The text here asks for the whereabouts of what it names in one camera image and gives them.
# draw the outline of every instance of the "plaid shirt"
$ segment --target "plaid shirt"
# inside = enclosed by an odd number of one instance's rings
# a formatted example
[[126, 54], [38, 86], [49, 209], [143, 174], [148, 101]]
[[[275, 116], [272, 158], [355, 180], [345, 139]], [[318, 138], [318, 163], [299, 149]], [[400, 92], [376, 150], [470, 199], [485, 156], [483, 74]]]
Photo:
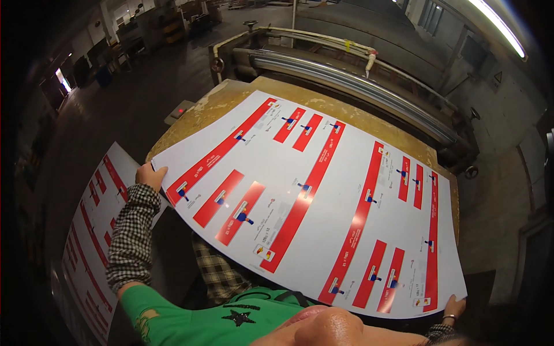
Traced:
[[[128, 189], [129, 201], [123, 207], [111, 238], [109, 263], [106, 268], [108, 285], [114, 293], [126, 283], [138, 281], [149, 285], [152, 269], [152, 219], [160, 211], [160, 196], [148, 185], [135, 184]], [[214, 305], [257, 286], [260, 279], [235, 264], [196, 233], [192, 246], [202, 278], [208, 287], [208, 298]], [[435, 324], [426, 334], [432, 344], [458, 338], [452, 327]]]

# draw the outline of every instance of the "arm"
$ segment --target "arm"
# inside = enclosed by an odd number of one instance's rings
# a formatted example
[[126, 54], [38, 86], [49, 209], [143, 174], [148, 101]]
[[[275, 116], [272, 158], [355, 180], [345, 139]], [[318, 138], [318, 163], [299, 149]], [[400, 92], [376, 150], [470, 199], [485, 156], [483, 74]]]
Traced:
[[436, 341], [444, 338], [448, 335], [456, 334], [454, 330], [454, 322], [465, 311], [465, 298], [460, 301], [456, 301], [456, 296], [451, 295], [448, 299], [446, 308], [444, 309], [444, 315], [442, 323], [433, 325], [427, 334], [425, 335], [429, 340]]
[[132, 286], [149, 285], [152, 268], [152, 218], [160, 211], [163, 176], [167, 168], [154, 172], [150, 163], [137, 170], [137, 184], [129, 188], [112, 235], [106, 278], [119, 300]]

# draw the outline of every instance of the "black star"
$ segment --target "black star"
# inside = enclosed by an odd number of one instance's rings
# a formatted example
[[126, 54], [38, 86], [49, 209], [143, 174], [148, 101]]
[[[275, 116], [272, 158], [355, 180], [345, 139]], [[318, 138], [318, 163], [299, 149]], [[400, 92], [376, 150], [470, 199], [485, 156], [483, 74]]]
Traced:
[[250, 315], [250, 311], [249, 312], [238, 313], [235, 310], [231, 310], [231, 316], [223, 316], [222, 318], [232, 319], [233, 321], [235, 321], [235, 324], [237, 325], [237, 327], [240, 327], [240, 325], [243, 324], [244, 322], [246, 322], [246, 323], [256, 323], [255, 321], [248, 318], [248, 315]]

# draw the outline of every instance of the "ceiling light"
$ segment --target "ceiling light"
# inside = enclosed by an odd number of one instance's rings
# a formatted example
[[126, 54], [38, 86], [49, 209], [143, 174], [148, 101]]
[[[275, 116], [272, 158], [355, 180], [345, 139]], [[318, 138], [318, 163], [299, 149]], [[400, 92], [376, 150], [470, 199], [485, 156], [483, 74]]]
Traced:
[[486, 4], [483, 0], [469, 0], [479, 11], [481, 11], [493, 24], [497, 27], [498, 30], [504, 35], [504, 37], [510, 42], [512, 47], [516, 50], [517, 54], [521, 57], [525, 57], [525, 52], [523, 47], [515, 37], [514, 33], [508, 28], [506, 23]]

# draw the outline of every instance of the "person's left hand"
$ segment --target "person's left hand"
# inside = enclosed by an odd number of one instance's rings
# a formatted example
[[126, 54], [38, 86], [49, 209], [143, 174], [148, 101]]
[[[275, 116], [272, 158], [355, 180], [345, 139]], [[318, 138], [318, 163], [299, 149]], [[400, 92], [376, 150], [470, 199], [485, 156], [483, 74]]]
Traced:
[[162, 167], [154, 172], [152, 164], [147, 162], [137, 169], [135, 182], [150, 186], [154, 191], [160, 192], [163, 177], [167, 173], [167, 167]]

